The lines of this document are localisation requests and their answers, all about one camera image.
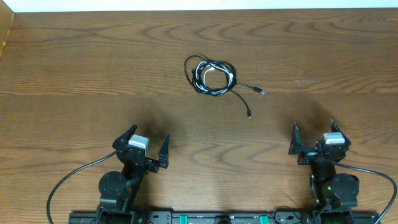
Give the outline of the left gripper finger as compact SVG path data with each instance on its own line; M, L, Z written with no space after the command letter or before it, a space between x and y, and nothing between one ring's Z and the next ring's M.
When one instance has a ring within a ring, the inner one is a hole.
M115 150L126 150L130 148L129 140L134 135L137 129L137 125L133 124L125 133L116 138L112 144Z
M166 169L169 166L169 140L170 135L167 133L158 153L159 167L163 169Z

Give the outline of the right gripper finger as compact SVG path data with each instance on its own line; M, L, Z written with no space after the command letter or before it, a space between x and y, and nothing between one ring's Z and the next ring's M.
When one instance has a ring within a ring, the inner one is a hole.
M292 123L292 138L289 146L288 155L298 155L303 150L303 144L299 129L296 123Z
M344 139L344 144L350 146L351 141L346 137L346 135L343 133L343 131L339 128L337 125L336 121L331 120L331 131L333 133L339 134L342 139Z

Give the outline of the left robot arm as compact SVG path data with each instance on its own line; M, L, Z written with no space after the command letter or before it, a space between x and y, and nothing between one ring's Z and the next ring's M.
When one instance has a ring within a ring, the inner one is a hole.
M144 177L149 173L157 173L160 168L169 165L170 134L158 152L158 159L146 156L149 140L135 134L137 126L132 125L125 133L116 138L112 147L116 156L123 164L122 171L106 173L99 181L101 194L96 209L96 223L148 223L147 213L134 206L134 201Z

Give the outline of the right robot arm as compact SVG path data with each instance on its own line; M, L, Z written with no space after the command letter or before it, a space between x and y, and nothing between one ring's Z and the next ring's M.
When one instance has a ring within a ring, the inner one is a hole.
M310 166L310 191L317 207L303 214L302 223L353 223L351 209L358 205L359 179L355 175L337 173L336 164L345 158L351 141L333 121L331 131L315 146L303 145L299 128L292 124L289 155L297 156L297 164Z

